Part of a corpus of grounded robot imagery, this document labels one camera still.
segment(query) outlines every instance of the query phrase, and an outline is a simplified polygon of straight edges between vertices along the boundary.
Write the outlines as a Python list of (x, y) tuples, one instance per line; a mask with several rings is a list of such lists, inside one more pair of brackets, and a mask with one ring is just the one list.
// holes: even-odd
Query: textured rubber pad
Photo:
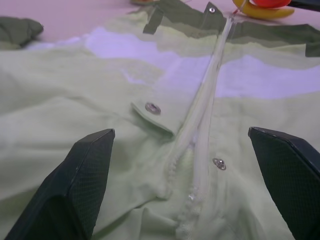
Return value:
[(304, 139), (251, 127), (265, 185), (296, 240), (320, 240), (320, 154)]
[(104, 194), (115, 131), (77, 141), (40, 185), (5, 240), (88, 240)]

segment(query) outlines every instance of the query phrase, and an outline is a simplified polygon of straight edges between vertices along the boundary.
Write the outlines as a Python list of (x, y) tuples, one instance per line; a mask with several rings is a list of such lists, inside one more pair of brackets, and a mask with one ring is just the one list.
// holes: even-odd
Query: dark green fabric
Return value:
[(228, 42), (253, 42), (269, 48), (306, 44), (306, 57), (320, 57), (320, 31), (308, 24), (268, 26), (245, 21), (232, 26)]
[[(204, 12), (195, 10), (180, 0), (159, 0), (153, 4), (153, 7), (155, 11), (148, 11), (151, 15), (150, 21), (143, 31), (147, 34), (154, 34), (157, 27), (162, 24), (179, 30), (188, 37), (203, 38), (217, 34), (217, 31), (221, 32), (226, 24), (223, 14), (210, 2)], [(215, 8), (215, 12), (210, 13), (209, 8)], [(159, 21), (160, 13), (162, 17), (169, 20), (169, 24), (165, 21), (161, 22), (162, 17)]]
[[(154, 34), (161, 24), (179, 30), (188, 37), (203, 38), (217, 34), (217, 31), (220, 33), (226, 23), (223, 14), (210, 2), (204, 12), (180, 0), (159, 0), (153, 7), (160, 10), (162, 17), (157, 10), (149, 11), (150, 21), (144, 33)], [(210, 8), (214, 8), (215, 12), (209, 12)], [(235, 44), (259, 43), (268, 48), (305, 44), (306, 57), (320, 57), (320, 31), (308, 24), (268, 26), (249, 21), (233, 23), (227, 41)]]
[(32, 19), (2, 16), (0, 17), (0, 43), (2, 43), (0, 50), (22, 48), (43, 30), (44, 27)]
[(164, 13), (160, 10), (160, 8), (155, 7), (152, 13), (152, 17), (147, 25), (145, 25), (143, 29), (144, 34), (155, 34), (157, 31), (157, 27), (161, 24)]
[(139, 1), (139, 0), (130, 0), (130, 2), (134, 5), (139, 5), (139, 6), (148, 6), (148, 5), (153, 5), (154, 1)]

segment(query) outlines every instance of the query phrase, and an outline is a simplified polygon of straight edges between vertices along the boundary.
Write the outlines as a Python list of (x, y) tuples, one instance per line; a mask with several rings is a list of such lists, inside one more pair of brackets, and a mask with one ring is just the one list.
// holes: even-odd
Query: metal snap button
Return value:
[(214, 14), (215, 11), (216, 11), (216, 9), (215, 9), (214, 7), (210, 7), (210, 8), (209, 8), (209, 12), (210, 12), (210, 13)]
[(222, 159), (219, 159), (219, 158), (214, 158), (213, 159), (213, 163), (214, 165), (217, 166), (218, 169), (224, 171), (227, 169), (227, 166), (225, 164), (225, 161), (223, 161)]
[(161, 114), (161, 109), (157, 105), (153, 104), (152, 102), (147, 102), (145, 104), (145, 109), (154, 115), (160, 115)]

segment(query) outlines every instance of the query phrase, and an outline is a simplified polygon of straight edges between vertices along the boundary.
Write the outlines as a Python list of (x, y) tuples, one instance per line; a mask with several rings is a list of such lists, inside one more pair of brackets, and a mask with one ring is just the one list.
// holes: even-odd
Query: red object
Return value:
[(287, 6), (291, 0), (252, 0), (257, 6), (268, 9), (275, 9)]

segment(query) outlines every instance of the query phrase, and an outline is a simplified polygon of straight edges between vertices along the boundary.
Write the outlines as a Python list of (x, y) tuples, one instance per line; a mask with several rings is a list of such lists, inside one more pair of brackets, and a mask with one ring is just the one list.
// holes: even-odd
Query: folded green fabric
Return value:
[(43, 30), (44, 27), (32, 19), (0, 16), (0, 50), (23, 48)]
[(139, 6), (153, 5), (155, 1), (156, 0), (130, 0), (132, 4)]

